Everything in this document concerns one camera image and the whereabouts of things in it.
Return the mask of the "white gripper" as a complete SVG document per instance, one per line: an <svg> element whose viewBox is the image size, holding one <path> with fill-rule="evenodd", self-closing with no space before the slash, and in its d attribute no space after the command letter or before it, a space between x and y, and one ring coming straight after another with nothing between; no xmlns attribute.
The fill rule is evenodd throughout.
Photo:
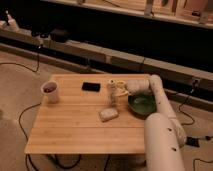
<svg viewBox="0 0 213 171"><path fill-rule="evenodd" d="M128 95L129 93L131 95L136 95L139 93L149 94L150 88L149 88L149 81L148 80L128 80L127 82L124 80L117 80L116 81L117 86L125 86L128 90L118 90L116 93L116 97L123 97Z"/></svg>

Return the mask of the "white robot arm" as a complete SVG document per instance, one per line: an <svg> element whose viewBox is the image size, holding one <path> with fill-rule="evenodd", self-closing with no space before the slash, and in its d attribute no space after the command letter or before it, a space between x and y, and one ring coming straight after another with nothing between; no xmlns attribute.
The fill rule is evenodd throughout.
<svg viewBox="0 0 213 171"><path fill-rule="evenodd" d="M121 81L120 96L151 92L157 111L150 114L144 123L144 140L147 171L186 171L181 148L186 143L183 129L158 75L147 80L132 79Z"/></svg>

